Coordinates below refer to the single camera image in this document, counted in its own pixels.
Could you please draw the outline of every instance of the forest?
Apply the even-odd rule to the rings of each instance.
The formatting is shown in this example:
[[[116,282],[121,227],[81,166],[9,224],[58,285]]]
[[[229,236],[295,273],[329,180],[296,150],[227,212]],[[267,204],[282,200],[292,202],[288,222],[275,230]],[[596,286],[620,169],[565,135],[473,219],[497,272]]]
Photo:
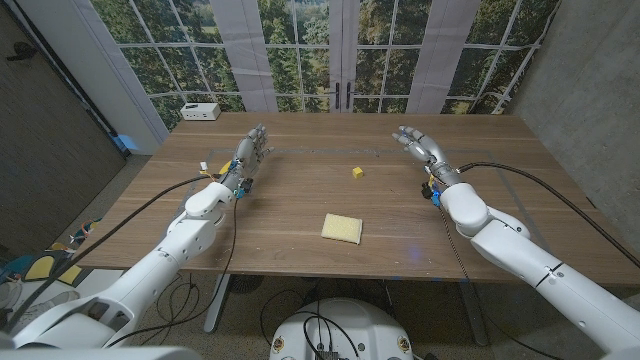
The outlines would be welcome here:
[[[330,92],[328,0],[256,1],[279,111],[327,112]],[[431,1],[397,1],[395,21],[395,0],[360,1],[355,112],[403,113],[406,110]],[[165,93],[182,93],[190,102],[216,101],[223,111],[244,111],[216,25],[216,14],[208,0],[173,0],[184,28],[180,27],[168,0],[134,0],[134,3],[150,36],[128,0],[92,0],[116,43],[123,45],[124,57],[169,130],[180,121],[179,109],[184,101],[179,95]],[[465,47],[449,96],[470,100],[449,99],[442,112],[493,112],[500,100],[495,94],[501,96],[507,90],[529,52],[528,46],[542,34],[556,3],[557,0],[522,1],[511,31],[505,35],[516,0],[483,0],[466,43],[523,48]],[[185,32],[191,42],[211,45],[194,46],[192,50]],[[151,40],[157,45],[151,46]],[[185,43],[185,46],[163,45],[166,43]],[[208,94],[199,68],[213,93]],[[507,94],[509,97],[515,95],[522,78],[515,80]]]

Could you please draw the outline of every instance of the white box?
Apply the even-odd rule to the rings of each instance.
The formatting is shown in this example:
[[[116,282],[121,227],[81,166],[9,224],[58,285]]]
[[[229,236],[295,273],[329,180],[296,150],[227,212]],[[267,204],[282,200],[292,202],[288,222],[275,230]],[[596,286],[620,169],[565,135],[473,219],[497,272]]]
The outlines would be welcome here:
[[[185,120],[216,120],[220,106],[218,103],[186,103],[180,113]]]

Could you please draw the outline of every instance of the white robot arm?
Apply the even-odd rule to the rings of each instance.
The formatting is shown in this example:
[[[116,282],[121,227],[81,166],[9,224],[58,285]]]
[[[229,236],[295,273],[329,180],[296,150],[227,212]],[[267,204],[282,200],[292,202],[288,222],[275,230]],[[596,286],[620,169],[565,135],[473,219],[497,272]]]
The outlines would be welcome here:
[[[238,144],[220,182],[212,182],[187,200],[185,211],[170,224],[166,237],[149,254],[106,290],[42,314],[14,337],[14,345],[101,348],[133,332],[182,265],[213,244],[216,230],[225,220],[224,210],[233,198],[250,191],[251,177],[272,150],[263,150],[267,140],[262,125],[252,129]]]
[[[531,285],[606,353],[640,347],[640,313],[534,244],[520,221],[488,207],[433,139],[410,127],[400,130],[393,137],[447,187],[442,207],[485,259]]]

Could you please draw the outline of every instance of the table top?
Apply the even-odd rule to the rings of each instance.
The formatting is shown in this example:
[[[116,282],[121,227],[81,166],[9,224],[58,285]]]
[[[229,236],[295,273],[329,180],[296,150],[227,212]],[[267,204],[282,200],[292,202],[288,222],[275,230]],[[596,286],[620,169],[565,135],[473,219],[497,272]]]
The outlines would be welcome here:
[[[518,117],[491,115],[224,113],[215,122],[181,122],[91,234],[99,239],[165,188],[231,159],[240,139],[263,123],[276,150],[260,166],[252,193],[237,205],[237,241],[229,273],[459,281],[464,277],[441,215],[421,194],[426,174],[391,137],[399,125],[429,134],[452,166],[495,161],[542,178],[605,229],[606,219]],[[354,179],[354,167],[364,177]],[[594,281],[640,284],[638,269],[582,218],[524,177],[492,168],[462,175],[485,202],[520,219],[532,240]],[[163,238],[184,202],[210,180],[156,201],[81,266],[125,269]],[[320,236],[327,213],[363,220],[360,245]],[[222,272],[233,239],[231,210],[214,244],[187,271]],[[475,281],[519,281],[451,236]]]

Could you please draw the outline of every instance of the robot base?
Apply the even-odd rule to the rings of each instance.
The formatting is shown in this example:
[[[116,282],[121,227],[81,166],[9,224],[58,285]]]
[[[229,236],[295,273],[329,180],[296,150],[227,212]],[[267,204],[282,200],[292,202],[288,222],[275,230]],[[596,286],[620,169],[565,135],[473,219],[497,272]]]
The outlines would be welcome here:
[[[301,308],[280,325],[271,343],[270,360],[315,360],[302,329],[305,320],[313,314],[301,313],[303,311],[316,313],[318,303]],[[319,313],[334,321],[349,335],[361,359],[413,359],[411,343],[402,326],[371,304],[348,298],[325,299],[320,301]],[[333,340],[331,351],[329,331]],[[318,319],[314,318],[307,322],[307,334],[316,349],[323,349],[325,360],[357,359],[349,340],[335,325],[328,323],[327,329],[327,324],[320,320],[318,331]]]

